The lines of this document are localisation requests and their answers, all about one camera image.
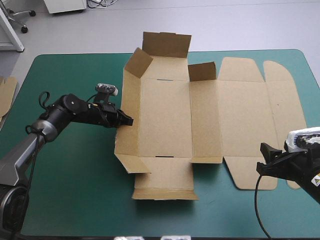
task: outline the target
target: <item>cardboard flap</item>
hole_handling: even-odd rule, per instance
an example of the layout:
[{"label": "cardboard flap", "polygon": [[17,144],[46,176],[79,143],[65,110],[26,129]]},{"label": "cardboard flap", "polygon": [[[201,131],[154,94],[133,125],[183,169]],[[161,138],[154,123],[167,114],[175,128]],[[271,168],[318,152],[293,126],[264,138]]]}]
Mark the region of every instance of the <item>cardboard flap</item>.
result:
[{"label": "cardboard flap", "polygon": [[163,56],[152,56],[152,58],[153,61],[142,79],[189,82],[188,59]]},{"label": "cardboard flap", "polygon": [[136,188],[132,198],[136,200],[199,200],[192,189],[177,188]]},{"label": "cardboard flap", "polygon": [[17,79],[8,77],[6,80],[0,77],[0,118],[7,114],[15,94]]},{"label": "cardboard flap", "polygon": [[136,173],[150,173],[149,168],[143,163],[143,161],[138,156],[118,154],[115,153],[115,156],[120,160],[125,170],[129,174]]},{"label": "cardboard flap", "polygon": [[138,156],[139,152],[139,125],[140,125],[140,92],[141,80],[123,71],[121,109],[133,118],[133,125],[122,125],[116,129],[115,149],[116,154]]},{"label": "cardboard flap", "polygon": [[197,158],[217,157],[221,162],[222,135],[217,81],[191,82],[190,99],[193,156]]},{"label": "cardboard flap", "polygon": [[[307,128],[295,81],[290,72],[274,61],[263,63],[265,82],[275,124],[278,147],[283,149],[288,133]],[[300,188],[288,181],[292,189]]]},{"label": "cardboard flap", "polygon": [[265,82],[256,62],[251,58],[241,57],[223,58],[218,80],[260,83]]},{"label": "cardboard flap", "polygon": [[[225,156],[224,160],[237,188],[254,190],[259,177],[256,171],[257,162],[266,163],[263,157]],[[278,185],[276,177],[264,176],[259,184],[259,190],[273,190]]]},{"label": "cardboard flap", "polygon": [[145,53],[140,48],[137,48],[129,61],[126,63],[124,70],[133,74],[134,76],[141,78],[145,73],[153,58]]},{"label": "cardboard flap", "polygon": [[189,65],[188,70],[190,82],[217,79],[216,64],[213,61]]},{"label": "cardboard flap", "polygon": [[151,56],[186,58],[191,35],[144,32],[142,49]]},{"label": "cardboard flap", "polygon": [[191,159],[192,164],[221,164],[223,160],[222,156],[212,156],[212,157],[193,157]]},{"label": "cardboard flap", "polygon": [[191,158],[141,157],[151,174],[136,174],[136,189],[194,189]]},{"label": "cardboard flap", "polygon": [[294,190],[300,188],[300,186],[299,186],[295,181],[289,181],[289,180],[287,180],[286,182],[287,182],[288,186],[289,186],[290,188],[294,189]]}]

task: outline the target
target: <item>office chair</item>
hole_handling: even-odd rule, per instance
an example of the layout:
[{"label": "office chair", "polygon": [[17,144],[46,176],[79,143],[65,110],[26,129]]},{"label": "office chair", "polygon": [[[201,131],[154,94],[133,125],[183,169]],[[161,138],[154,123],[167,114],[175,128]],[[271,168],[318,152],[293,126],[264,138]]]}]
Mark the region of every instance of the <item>office chair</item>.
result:
[{"label": "office chair", "polygon": [[34,17],[36,15],[35,11],[27,10],[27,11],[14,12],[11,9],[6,8],[2,0],[0,0],[0,8],[2,9],[5,17],[9,20],[9,22],[20,25],[21,26],[21,32],[23,34],[26,34],[28,32],[27,25],[24,22],[19,21],[18,19],[16,19],[16,17],[20,16],[22,14],[29,14],[31,17]]}]

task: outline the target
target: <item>cardboard sheet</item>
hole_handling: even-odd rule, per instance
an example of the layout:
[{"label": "cardboard sheet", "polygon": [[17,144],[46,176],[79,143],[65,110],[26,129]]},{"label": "cardboard sheet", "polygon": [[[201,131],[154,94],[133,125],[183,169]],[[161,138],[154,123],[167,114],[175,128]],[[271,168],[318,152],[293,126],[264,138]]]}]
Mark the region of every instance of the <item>cardboard sheet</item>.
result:
[{"label": "cardboard sheet", "polygon": [[17,79],[15,77],[8,77],[7,79],[0,77],[0,122],[11,108],[16,86]]}]

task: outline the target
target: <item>unfolded cardboard box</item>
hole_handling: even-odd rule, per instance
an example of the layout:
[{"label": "unfolded cardboard box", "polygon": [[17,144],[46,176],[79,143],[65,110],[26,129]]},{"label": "unfolded cardboard box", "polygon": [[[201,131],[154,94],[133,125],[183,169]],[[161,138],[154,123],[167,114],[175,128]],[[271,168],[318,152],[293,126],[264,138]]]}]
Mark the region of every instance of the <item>unfolded cardboard box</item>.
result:
[{"label": "unfolded cardboard box", "polygon": [[[306,126],[283,66],[265,62],[265,81],[254,60],[228,57],[217,79],[214,62],[188,65],[190,40],[145,32],[124,67],[121,109],[134,122],[118,128],[115,155],[136,174],[134,199],[196,200],[192,164],[223,158],[236,186],[254,189],[260,143],[278,148]],[[260,183],[276,186],[271,177]]]}]

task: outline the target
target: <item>warning label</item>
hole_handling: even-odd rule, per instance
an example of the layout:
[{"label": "warning label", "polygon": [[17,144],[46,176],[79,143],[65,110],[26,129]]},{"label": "warning label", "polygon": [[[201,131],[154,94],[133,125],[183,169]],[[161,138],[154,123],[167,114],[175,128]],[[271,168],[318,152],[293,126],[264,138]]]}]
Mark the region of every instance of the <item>warning label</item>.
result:
[{"label": "warning label", "polygon": [[318,187],[320,185],[320,173],[318,175],[315,175],[312,178],[311,182]]}]

